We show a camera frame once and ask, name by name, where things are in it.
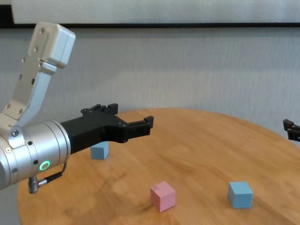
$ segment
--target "pink cube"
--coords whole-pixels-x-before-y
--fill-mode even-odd
[[[151,187],[150,199],[154,207],[162,212],[175,205],[175,193],[175,190],[164,181]]]

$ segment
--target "wooden table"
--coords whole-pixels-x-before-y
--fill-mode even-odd
[[[62,178],[30,195],[19,185],[23,225],[300,225],[300,150],[255,124],[188,109],[123,112],[154,116],[151,135],[110,142],[106,161],[89,149],[71,155]],[[58,171],[53,168],[46,174]],[[150,187],[176,190],[176,206],[159,213]],[[234,210],[230,181],[247,181],[251,209]]]

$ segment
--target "white panel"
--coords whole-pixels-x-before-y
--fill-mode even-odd
[[[11,5],[11,0],[0,0],[0,5]]]
[[[299,0],[12,0],[15,23],[292,23]]]

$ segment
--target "cube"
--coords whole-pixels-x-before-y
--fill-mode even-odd
[[[175,205],[175,194],[175,190],[165,181],[150,188],[151,203],[159,212]]]
[[[230,182],[228,199],[234,209],[251,208],[253,192],[247,182]]]
[[[92,159],[105,160],[108,155],[108,142],[100,142],[90,148]]]

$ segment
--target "green led ring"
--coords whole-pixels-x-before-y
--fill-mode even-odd
[[[39,169],[40,169],[41,171],[46,170],[46,169],[49,168],[50,164],[51,164],[50,161],[44,161],[44,162],[42,162],[42,164],[39,166]]]

